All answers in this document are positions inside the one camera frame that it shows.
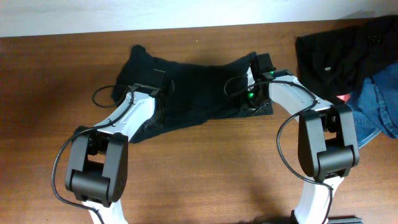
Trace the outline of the dark green cloth garment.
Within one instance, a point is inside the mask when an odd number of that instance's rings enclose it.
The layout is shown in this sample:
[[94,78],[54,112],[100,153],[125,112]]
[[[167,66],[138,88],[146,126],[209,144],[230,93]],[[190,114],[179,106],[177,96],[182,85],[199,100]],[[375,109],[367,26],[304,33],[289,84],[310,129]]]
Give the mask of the dark green cloth garment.
[[153,57],[145,47],[133,46],[116,79],[112,99],[118,102],[126,87],[135,83],[156,88],[161,88],[163,81],[170,85],[160,123],[141,126],[131,142],[139,143],[211,119],[272,115],[268,103],[254,106],[244,95],[229,98],[248,85],[247,71],[255,57],[256,53],[251,52],[226,65],[204,66]]

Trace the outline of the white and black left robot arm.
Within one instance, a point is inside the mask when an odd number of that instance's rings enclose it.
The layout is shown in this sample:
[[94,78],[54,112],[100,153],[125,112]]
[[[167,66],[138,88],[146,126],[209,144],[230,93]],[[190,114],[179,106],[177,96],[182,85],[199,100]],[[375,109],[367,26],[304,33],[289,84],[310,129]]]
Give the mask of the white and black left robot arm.
[[93,127],[78,127],[67,140],[71,147],[65,188],[73,192],[78,207],[90,212],[94,223],[125,223],[121,207],[128,173],[128,144],[146,124],[164,118],[174,83],[166,72],[153,69],[118,84],[115,110]]

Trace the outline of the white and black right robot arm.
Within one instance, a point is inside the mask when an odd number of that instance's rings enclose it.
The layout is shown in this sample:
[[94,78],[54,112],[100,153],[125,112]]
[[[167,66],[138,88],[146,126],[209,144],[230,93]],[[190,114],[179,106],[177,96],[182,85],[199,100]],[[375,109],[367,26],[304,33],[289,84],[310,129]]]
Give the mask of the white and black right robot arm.
[[281,136],[289,122],[298,122],[298,161],[300,175],[291,166],[288,170],[303,180],[298,205],[289,217],[271,219],[271,223],[362,223],[354,215],[330,217],[334,194],[359,164],[359,149],[353,112],[348,105],[334,105],[305,88],[294,74],[278,70],[269,54],[255,54],[248,70],[248,86],[239,91],[254,113],[271,103],[281,105],[289,114],[279,128],[276,146],[284,164]]

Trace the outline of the blue denim jeans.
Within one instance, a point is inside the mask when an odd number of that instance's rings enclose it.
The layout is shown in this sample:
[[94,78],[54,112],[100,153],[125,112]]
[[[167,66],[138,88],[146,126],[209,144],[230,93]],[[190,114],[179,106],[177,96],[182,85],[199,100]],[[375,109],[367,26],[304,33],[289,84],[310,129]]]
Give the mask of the blue denim jeans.
[[358,147],[384,133],[397,138],[397,63],[365,78],[346,104],[352,109]]

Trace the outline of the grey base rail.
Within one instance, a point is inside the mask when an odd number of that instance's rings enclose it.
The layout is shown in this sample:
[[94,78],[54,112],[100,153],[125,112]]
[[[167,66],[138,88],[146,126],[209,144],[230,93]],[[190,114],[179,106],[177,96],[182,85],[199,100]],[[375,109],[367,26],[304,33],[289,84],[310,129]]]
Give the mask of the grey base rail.
[[359,217],[333,217],[328,220],[328,224],[363,224],[363,219]]

